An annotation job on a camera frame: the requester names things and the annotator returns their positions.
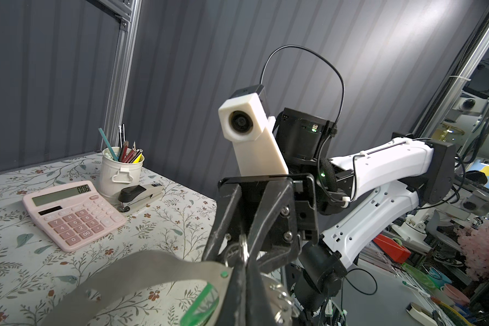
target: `pink bowl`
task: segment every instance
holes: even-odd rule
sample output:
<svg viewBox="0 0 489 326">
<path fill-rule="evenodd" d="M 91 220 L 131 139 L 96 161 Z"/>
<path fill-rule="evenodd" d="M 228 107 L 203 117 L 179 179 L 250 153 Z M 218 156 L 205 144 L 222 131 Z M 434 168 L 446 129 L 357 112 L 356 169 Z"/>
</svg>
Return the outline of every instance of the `pink bowl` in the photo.
<svg viewBox="0 0 489 326">
<path fill-rule="evenodd" d="M 451 284 L 446 284 L 442 288 L 442 291 L 445 295 L 451 298 L 455 303 L 458 303 L 461 306 L 466 306 L 469 304 L 469 298 L 465 296 L 459 289 L 455 288 Z"/>
</svg>

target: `bolt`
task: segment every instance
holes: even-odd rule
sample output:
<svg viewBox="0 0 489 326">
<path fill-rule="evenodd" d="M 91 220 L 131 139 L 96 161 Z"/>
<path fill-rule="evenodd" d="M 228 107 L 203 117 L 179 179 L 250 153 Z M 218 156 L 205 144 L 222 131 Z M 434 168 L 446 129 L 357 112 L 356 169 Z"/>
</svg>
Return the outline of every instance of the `bolt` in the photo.
<svg viewBox="0 0 489 326">
<path fill-rule="evenodd" d="M 290 209 L 288 208 L 288 206 L 284 206 L 283 208 L 281 208 L 280 209 L 280 214 L 282 216 L 287 217 L 290 214 Z"/>
<path fill-rule="evenodd" d="M 284 239 L 286 242 L 291 242 L 291 240 L 293 239 L 293 235 L 291 234 L 291 232 L 290 232 L 290 231 L 284 232 L 284 234 L 283 234 L 283 239 Z"/>
</svg>

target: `cup handle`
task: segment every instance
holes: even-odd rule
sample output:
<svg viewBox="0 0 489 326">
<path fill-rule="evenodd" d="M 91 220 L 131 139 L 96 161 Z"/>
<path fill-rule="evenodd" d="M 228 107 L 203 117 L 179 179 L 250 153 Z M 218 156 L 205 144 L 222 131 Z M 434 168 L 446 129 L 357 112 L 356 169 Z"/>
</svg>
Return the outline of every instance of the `cup handle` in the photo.
<svg viewBox="0 0 489 326">
<path fill-rule="evenodd" d="M 115 180 L 115 178 L 120 174 L 120 173 L 127 173 L 127 175 L 130 178 L 130 181 L 121 181 L 121 180 Z M 117 184 L 130 184 L 134 178 L 130 175 L 130 170 L 127 169 L 126 167 L 120 167 L 118 173 L 112 176 L 111 181 Z"/>
</svg>

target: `white camera housing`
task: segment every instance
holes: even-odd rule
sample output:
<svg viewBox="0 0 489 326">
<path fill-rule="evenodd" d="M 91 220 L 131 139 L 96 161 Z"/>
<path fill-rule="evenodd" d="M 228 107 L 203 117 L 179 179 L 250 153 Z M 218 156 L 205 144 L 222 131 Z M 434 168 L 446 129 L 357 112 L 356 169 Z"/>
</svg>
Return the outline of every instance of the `white camera housing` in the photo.
<svg viewBox="0 0 489 326">
<path fill-rule="evenodd" d="M 240 133 L 232 127 L 235 111 L 246 113 L 252 127 Z M 288 174 L 288 167 L 272 134 L 274 117 L 267 118 L 256 93 L 226 100 L 218 110 L 222 133 L 233 143 L 241 176 Z"/>
</svg>

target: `red box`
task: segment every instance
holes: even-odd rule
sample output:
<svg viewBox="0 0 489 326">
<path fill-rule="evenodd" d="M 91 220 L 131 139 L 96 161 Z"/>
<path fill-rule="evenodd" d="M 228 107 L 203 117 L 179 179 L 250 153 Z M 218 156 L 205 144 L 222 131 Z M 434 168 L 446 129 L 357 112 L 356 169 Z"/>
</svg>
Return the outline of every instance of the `red box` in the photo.
<svg viewBox="0 0 489 326">
<path fill-rule="evenodd" d="M 379 234 L 376 238 L 373 239 L 373 242 L 377 244 L 393 261 L 396 261 L 399 264 L 402 264 L 408 259 L 411 251 L 409 251 L 406 247 L 400 246 L 395 241 L 391 240 L 391 238 L 386 237 L 385 235 Z"/>
</svg>

